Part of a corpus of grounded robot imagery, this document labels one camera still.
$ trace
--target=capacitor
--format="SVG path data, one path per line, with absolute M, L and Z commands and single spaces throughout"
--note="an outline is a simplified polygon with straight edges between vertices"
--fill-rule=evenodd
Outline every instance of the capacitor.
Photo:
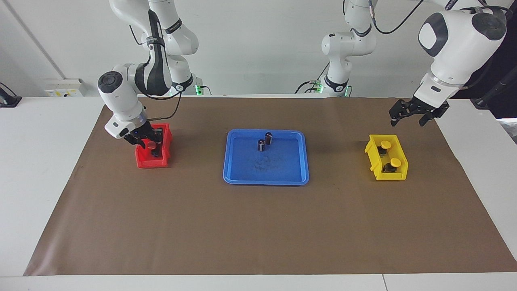
M 258 151 L 263 152 L 266 149 L 266 141 L 261 139 L 258 141 Z
M 270 145 L 273 140 L 273 134 L 272 133 L 266 133 L 266 144 Z
M 391 142 L 389 142 L 387 140 L 383 140 L 381 142 L 381 146 L 377 147 L 377 149 L 379 150 L 379 155 L 384 156 L 385 154 L 388 153 L 388 150 L 391 149 Z
M 385 164 L 383 167 L 383 173 L 395 173 L 397 171 L 397 168 L 402 166 L 402 162 L 394 157 L 390 160 L 389 163 Z

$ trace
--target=electrical socket panel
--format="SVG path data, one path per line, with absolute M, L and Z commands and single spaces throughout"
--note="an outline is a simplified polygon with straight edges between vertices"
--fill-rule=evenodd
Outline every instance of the electrical socket panel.
M 56 84 L 46 85 L 44 90 L 48 97 L 57 97 L 56 88 L 57 88 Z
M 45 80 L 45 92 L 49 97 L 83 97 L 86 88 L 79 79 Z

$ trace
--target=blue tray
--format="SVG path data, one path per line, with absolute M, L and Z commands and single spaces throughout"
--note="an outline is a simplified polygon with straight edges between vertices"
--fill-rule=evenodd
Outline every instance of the blue tray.
M 264 152 L 257 143 L 273 134 Z M 223 178 L 229 184 L 303 186 L 309 182 L 305 136 L 295 130 L 234 129 L 228 133 Z

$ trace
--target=yellow button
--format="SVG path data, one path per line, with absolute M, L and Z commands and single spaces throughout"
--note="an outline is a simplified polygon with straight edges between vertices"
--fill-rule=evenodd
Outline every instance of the yellow button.
M 381 141 L 381 148 L 383 148 L 385 150 L 391 149 L 391 142 L 389 142 L 387 140 Z
M 402 166 L 402 162 L 399 159 L 397 159 L 396 157 L 391 159 L 390 164 L 393 168 L 398 168 L 398 167 Z

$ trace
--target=brown paper mat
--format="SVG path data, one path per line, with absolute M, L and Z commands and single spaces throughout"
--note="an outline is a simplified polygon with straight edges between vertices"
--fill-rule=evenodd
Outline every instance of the brown paper mat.
M 517 271 L 439 128 L 392 128 L 394 102 L 184 98 L 171 166 L 154 170 L 108 136 L 104 108 L 25 275 Z M 175 102 L 145 105 L 167 116 Z M 302 131 L 309 184 L 226 184 L 233 128 Z M 399 136 L 407 181 L 374 181 L 369 134 Z

